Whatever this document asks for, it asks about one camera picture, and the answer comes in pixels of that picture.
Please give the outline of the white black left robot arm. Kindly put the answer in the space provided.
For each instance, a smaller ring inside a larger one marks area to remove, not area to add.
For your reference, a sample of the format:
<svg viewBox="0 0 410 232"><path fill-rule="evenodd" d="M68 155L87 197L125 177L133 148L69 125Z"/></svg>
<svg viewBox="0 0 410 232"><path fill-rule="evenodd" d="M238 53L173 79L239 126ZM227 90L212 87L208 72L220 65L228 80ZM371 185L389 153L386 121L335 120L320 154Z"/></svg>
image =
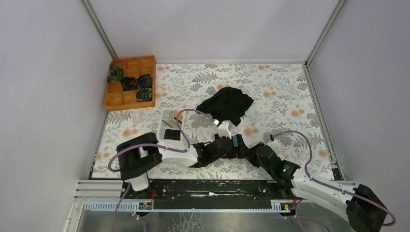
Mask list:
<svg viewBox="0 0 410 232"><path fill-rule="evenodd" d="M183 148L159 141L155 133L149 132L119 144L108 168L120 172L121 179L131 184L132 193L143 199L150 192L147 172L157 165L168 163L202 168L218 159L228 158L233 149L233 142L228 137Z"/></svg>

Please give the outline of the blue leather card holder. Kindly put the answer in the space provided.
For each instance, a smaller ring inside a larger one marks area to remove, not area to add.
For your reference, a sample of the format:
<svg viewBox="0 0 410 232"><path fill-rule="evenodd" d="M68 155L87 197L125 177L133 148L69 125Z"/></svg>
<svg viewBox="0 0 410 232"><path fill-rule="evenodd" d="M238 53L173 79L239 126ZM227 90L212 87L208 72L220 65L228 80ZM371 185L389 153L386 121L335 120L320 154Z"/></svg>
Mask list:
<svg viewBox="0 0 410 232"><path fill-rule="evenodd" d="M242 148L246 146L241 134L232 136L232 144L234 148Z"/></svg>

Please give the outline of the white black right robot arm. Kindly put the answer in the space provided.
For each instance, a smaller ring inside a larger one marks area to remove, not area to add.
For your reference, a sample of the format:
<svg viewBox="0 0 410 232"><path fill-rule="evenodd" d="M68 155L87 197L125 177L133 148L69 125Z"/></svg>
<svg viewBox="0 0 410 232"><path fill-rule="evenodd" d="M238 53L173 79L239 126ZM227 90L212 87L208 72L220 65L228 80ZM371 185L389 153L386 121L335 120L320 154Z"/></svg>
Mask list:
<svg viewBox="0 0 410 232"><path fill-rule="evenodd" d="M345 219L356 232L378 232L387 218L387 208L367 186L339 184L308 174L300 165L281 159L277 142L258 143L252 148L233 142L234 155L263 168L278 183L281 198L295 196L318 204Z"/></svg>

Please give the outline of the black card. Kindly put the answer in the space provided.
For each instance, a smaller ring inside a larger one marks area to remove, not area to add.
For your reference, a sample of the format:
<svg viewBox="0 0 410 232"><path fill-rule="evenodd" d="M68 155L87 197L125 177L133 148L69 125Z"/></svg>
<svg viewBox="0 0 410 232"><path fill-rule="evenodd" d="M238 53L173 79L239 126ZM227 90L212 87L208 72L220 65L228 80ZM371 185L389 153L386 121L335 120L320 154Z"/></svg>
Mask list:
<svg viewBox="0 0 410 232"><path fill-rule="evenodd" d="M180 141L181 132L180 132L180 130L166 129L165 132L164 132L164 137L163 138L165 140Z"/></svg>

